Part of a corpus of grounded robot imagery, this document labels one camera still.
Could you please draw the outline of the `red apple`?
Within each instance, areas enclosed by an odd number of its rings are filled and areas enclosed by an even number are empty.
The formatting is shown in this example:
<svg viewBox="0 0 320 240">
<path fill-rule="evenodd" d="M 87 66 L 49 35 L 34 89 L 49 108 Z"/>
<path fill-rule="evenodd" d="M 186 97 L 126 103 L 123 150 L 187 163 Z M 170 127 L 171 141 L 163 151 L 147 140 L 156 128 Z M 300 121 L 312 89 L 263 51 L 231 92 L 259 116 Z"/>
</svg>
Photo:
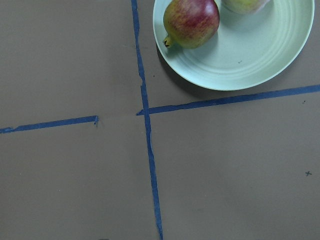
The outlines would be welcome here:
<svg viewBox="0 0 320 240">
<path fill-rule="evenodd" d="M 166 48 L 178 44 L 195 49 L 216 34 L 220 26 L 220 13 L 214 0 L 173 0 L 166 7 L 163 25 L 167 36 Z"/>
</svg>

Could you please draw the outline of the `yellow-green peach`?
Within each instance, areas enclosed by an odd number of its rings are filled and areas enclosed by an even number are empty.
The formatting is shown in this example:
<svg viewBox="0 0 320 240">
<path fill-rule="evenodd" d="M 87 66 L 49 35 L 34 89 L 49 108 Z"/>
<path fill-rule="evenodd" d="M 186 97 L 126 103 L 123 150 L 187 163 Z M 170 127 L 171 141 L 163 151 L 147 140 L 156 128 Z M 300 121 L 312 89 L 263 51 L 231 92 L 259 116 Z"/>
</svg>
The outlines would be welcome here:
<svg viewBox="0 0 320 240">
<path fill-rule="evenodd" d="M 230 11 L 241 14 L 254 14 L 265 7 L 270 0 L 222 0 L 221 3 Z"/>
</svg>

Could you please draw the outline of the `light green plate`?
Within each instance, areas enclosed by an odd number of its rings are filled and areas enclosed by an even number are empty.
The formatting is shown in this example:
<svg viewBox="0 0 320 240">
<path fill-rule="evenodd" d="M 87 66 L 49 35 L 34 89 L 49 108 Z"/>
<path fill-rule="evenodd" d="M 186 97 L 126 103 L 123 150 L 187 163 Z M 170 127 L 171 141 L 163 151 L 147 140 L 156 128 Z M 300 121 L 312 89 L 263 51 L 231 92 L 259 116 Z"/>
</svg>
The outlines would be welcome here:
<svg viewBox="0 0 320 240">
<path fill-rule="evenodd" d="M 271 0 L 260 11 L 238 14 L 217 1 L 217 33 L 196 49 L 166 48 L 163 16 L 167 0 L 153 6 L 153 32 L 169 67 L 183 79 L 219 91 L 262 84 L 287 68 L 304 47 L 313 25 L 313 0 Z"/>
</svg>

